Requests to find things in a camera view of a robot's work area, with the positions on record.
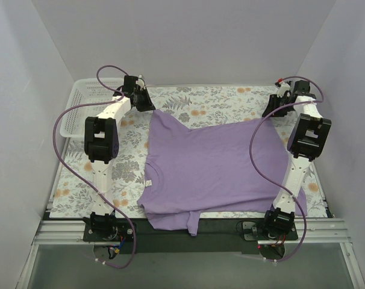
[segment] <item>white basket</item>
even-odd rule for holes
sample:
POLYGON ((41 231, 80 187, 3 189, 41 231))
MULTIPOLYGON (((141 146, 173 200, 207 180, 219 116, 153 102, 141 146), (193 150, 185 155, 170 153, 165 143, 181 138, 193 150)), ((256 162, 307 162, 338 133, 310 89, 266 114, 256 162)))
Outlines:
MULTIPOLYGON (((111 88, 123 85, 123 78, 101 78, 101 81, 111 88)), ((72 92, 66 105, 66 109, 79 104, 111 101, 111 90, 106 89, 96 78, 81 79, 74 83, 72 92)), ((85 120, 88 116, 96 116, 107 105, 94 105, 72 110, 63 116, 61 135, 63 137, 83 138, 85 133, 85 120)))

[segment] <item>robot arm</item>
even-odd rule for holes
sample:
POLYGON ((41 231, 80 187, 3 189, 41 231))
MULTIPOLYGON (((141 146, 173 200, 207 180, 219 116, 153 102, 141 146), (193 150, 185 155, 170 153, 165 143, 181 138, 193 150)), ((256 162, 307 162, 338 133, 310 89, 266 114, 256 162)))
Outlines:
MULTIPOLYGON (((284 83, 279 88, 277 95, 270 96, 268 107, 263 116, 284 104, 312 102, 313 100, 315 100, 315 96, 310 94, 309 82, 296 81, 292 89, 290 84, 284 83)), ((290 110, 291 108, 278 111, 273 117, 285 116, 290 110)), ((297 112, 298 121, 287 144, 290 156, 283 186, 289 189, 294 197, 297 197, 311 163, 322 153, 331 121, 319 114, 315 103, 295 105, 292 110, 297 112)), ((295 202, 293 197, 285 190, 280 189, 278 196, 273 201, 272 209, 266 213, 264 229, 270 235, 287 235, 293 227, 294 219, 295 202)))
MULTIPOLYGON (((155 109, 141 75, 125 75, 122 92, 125 96, 121 100, 118 101, 121 94, 114 93, 113 100, 117 101, 116 103, 106 107, 96 117, 88 117, 85 121, 84 148, 92 164, 93 183, 110 203, 113 203, 111 173, 119 151, 118 131, 121 120, 132 107, 136 107, 140 112, 155 109)), ((112 207, 95 195, 92 214, 90 218, 84 218, 84 221, 93 232, 107 238, 114 234, 115 216, 112 213, 112 207)))

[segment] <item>floral pattern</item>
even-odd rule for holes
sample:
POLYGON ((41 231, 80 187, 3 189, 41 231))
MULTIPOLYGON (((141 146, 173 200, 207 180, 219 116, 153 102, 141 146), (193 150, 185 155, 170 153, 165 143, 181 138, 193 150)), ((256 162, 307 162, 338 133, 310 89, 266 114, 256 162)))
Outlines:
MULTIPOLYGON (((261 117, 269 95, 276 87, 150 87, 154 105, 176 117, 188 128, 249 121, 261 117)), ((132 218, 145 217, 137 206, 144 189, 144 166, 148 154, 149 123, 152 112, 130 111, 121 121, 119 131, 120 150, 113 164, 114 204, 132 218)), ((287 144, 296 122, 294 113, 287 117, 272 119, 283 141, 287 144)), ((84 143, 71 139, 65 162, 89 181, 92 168, 84 153, 84 143)), ((304 178, 303 189, 307 197, 309 217, 327 217, 316 172, 310 169, 304 178)), ((67 169, 62 168, 57 184, 51 217, 84 217, 91 213, 95 192, 67 169)), ((210 212, 203 218, 263 217, 255 212, 210 212)))

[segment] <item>gray wall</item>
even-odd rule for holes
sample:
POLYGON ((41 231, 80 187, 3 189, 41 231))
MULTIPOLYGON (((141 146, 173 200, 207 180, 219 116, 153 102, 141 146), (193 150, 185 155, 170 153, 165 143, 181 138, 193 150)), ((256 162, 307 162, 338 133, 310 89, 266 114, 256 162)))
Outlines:
POLYGON ((298 71, 335 0, 33 3, 75 80, 116 64, 149 84, 272 84, 298 71))
POLYGON ((321 85, 332 120, 316 160, 327 201, 348 224, 365 279, 365 1, 337 0, 298 75, 321 85))
POLYGON ((0 0, 0 288, 15 288, 46 207, 72 84, 31 1, 0 0))

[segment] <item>black bracket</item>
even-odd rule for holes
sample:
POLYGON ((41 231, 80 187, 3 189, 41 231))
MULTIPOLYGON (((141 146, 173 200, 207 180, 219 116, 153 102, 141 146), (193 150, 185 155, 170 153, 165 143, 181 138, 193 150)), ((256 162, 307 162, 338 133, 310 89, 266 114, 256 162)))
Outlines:
POLYGON ((280 208, 266 211, 263 231, 272 236, 288 235, 294 226, 295 213, 282 212, 280 208))
POLYGON ((276 240, 278 237, 285 235, 286 240, 297 240, 298 233, 293 219, 285 223, 284 220, 278 219, 280 214, 276 215, 276 213, 275 211, 267 211, 264 219, 243 221, 243 239, 245 241, 276 240))
POLYGON ((85 242, 120 241, 133 242, 133 230, 128 222, 117 219, 114 214, 96 215, 92 212, 90 218, 83 217, 85 230, 83 240, 85 242))
POLYGON ((88 117, 85 120, 85 153, 91 162, 103 161, 108 164, 115 158, 119 150, 117 123, 115 119, 88 117), (105 133, 104 138, 95 134, 105 133))
POLYGON ((292 130, 287 149, 295 158, 298 156, 315 160, 323 151, 331 121, 301 113, 292 130))
MULTIPOLYGON (((315 95, 310 93, 310 83, 308 81, 295 81, 292 90, 287 91, 282 98, 278 97, 278 95, 269 96, 268 105, 266 107, 266 110, 263 112, 262 117, 266 117, 269 113, 279 107, 282 107, 285 104, 293 104, 299 95, 309 96, 313 99, 316 99, 315 95)), ((293 110, 293 107, 285 107, 271 115, 271 117, 284 117, 287 115, 288 112, 293 110)))
MULTIPOLYGON (((128 98, 130 98, 130 104, 132 107, 136 107, 139 112, 155 110, 151 98, 149 96, 146 87, 141 87, 136 84, 139 78, 137 76, 125 75, 123 78, 122 92, 128 98)), ((115 92, 113 96, 119 96, 118 92, 115 92)))

